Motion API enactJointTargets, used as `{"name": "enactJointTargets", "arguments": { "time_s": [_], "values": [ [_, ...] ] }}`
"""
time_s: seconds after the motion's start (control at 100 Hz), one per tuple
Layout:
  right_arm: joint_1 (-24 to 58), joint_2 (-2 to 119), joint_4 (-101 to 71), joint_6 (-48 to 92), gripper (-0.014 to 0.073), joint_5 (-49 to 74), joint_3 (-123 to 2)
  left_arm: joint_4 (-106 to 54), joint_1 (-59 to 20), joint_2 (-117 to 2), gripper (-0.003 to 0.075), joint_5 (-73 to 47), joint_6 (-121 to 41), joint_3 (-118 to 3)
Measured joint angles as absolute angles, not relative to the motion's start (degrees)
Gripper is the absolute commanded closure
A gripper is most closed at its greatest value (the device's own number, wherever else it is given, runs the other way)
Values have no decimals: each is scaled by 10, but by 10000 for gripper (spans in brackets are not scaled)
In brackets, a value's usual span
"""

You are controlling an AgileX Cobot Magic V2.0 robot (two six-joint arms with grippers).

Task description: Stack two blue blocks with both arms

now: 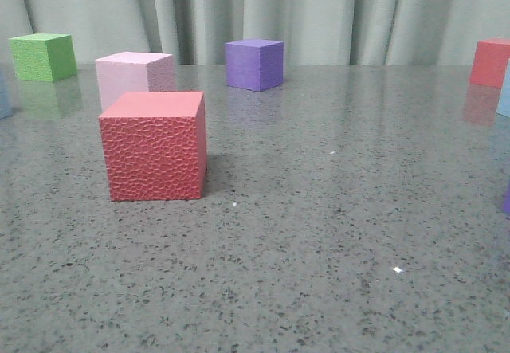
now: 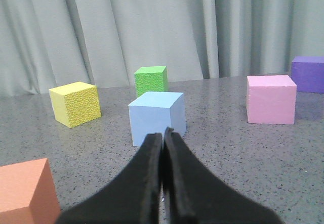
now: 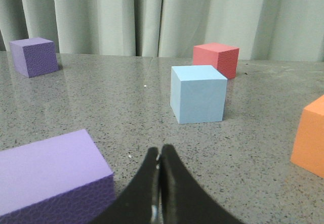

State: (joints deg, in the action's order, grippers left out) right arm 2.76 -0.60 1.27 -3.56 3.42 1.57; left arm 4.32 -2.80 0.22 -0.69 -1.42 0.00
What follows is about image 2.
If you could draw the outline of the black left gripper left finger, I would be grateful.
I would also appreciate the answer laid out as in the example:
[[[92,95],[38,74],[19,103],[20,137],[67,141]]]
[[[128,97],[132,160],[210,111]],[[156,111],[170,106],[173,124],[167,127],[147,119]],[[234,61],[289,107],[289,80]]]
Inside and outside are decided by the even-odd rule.
[[[148,134],[128,165],[98,193],[63,212],[57,223],[158,223],[161,133]]]

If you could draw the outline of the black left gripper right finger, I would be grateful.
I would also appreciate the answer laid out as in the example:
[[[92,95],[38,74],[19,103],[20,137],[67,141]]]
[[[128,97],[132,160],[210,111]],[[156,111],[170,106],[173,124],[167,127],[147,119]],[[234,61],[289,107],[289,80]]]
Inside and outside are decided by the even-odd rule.
[[[214,176],[172,128],[164,135],[163,175],[170,223],[282,223]]]

